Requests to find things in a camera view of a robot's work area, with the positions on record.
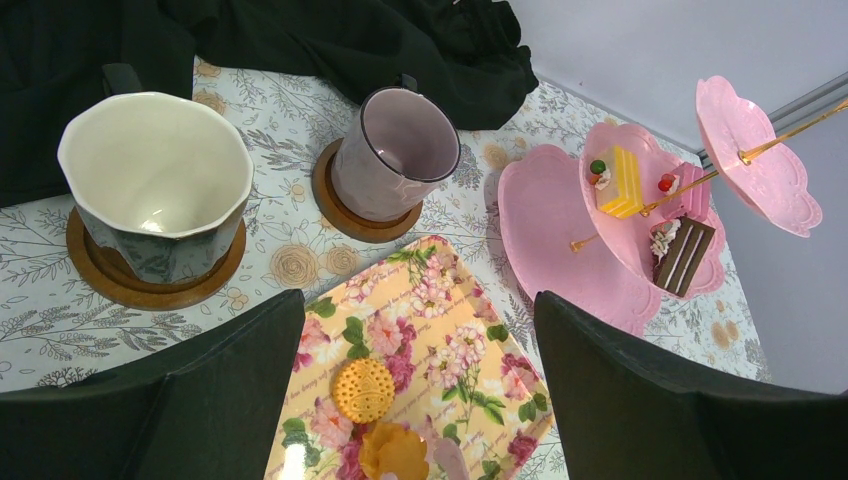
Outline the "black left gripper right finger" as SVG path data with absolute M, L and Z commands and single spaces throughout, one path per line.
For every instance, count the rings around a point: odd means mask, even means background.
M 847 399 L 731 375 L 534 300 L 539 354 L 573 479 L 843 479 Z

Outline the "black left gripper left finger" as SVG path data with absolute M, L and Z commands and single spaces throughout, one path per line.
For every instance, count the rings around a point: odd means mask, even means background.
M 305 323 L 287 290 L 66 387 L 1 397 L 5 479 L 260 479 Z

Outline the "round orange cookie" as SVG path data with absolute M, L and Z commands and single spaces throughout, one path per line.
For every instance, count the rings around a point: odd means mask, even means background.
M 390 371 L 372 358 L 359 358 L 345 364 L 331 389 L 338 410 L 351 422 L 368 424 L 382 419 L 395 398 Z

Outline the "chocolate wafer biscuit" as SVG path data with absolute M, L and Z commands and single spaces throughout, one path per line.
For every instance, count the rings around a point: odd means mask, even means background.
M 715 229 L 686 216 L 665 220 L 650 231 L 654 256 L 653 283 L 662 290 L 684 297 L 712 242 Z

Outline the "small orange cookie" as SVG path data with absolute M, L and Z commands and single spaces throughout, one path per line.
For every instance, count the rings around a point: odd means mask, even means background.
M 378 422 L 362 441 L 359 463 L 368 479 L 381 479 L 387 474 L 406 480 L 428 477 L 428 447 L 414 430 L 402 424 Z

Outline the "pink three-tier cake stand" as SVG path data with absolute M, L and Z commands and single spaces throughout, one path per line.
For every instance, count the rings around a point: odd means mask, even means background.
M 635 124 L 599 123 L 580 157 L 541 145 L 507 166 L 498 183 L 503 245 L 519 285 L 529 296 L 553 292 L 602 321 L 641 335 L 663 296 L 690 299 L 717 290 L 725 272 L 720 256 L 726 233 L 711 207 L 702 222 L 715 235 L 684 297 L 653 283 L 650 229 L 664 219 L 658 206 L 690 188 L 723 180 L 752 211 L 772 225 L 805 238 L 823 212 L 808 190 L 799 156 L 777 134 L 766 113 L 739 96 L 724 77 L 698 82 L 696 120 L 713 168 L 669 197 L 660 177 L 681 163 Z M 644 206 L 618 219 L 599 211 L 589 184 L 589 164 L 611 146 L 638 157 Z

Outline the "white paper cup black base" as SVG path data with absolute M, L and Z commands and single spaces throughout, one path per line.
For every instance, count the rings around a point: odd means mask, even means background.
M 67 124 L 57 150 L 76 207 L 164 238 L 242 218 L 254 164 L 237 129 L 206 105 L 143 90 L 129 64 L 101 70 L 104 99 Z

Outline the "pink wafer biscuit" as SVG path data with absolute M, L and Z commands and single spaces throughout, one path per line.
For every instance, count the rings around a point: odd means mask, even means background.
M 669 197 L 704 176 L 704 170 L 690 163 L 681 163 L 673 170 L 664 173 L 658 182 L 658 189 Z M 708 182 L 696 185 L 674 196 L 658 206 L 662 217 L 667 220 L 687 217 L 698 222 L 707 219 L 710 210 L 710 187 Z

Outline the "yellow wafer biscuit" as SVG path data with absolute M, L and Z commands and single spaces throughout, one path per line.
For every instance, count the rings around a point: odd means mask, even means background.
M 602 213 L 625 219 L 644 206 L 638 157 L 620 146 L 611 146 L 591 160 L 588 180 Z

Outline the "purple mug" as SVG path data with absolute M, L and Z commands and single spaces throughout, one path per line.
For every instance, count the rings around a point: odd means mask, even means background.
M 361 104 L 330 169 L 332 186 L 353 214 L 394 221 L 457 169 L 458 132 L 444 110 L 401 74 Z

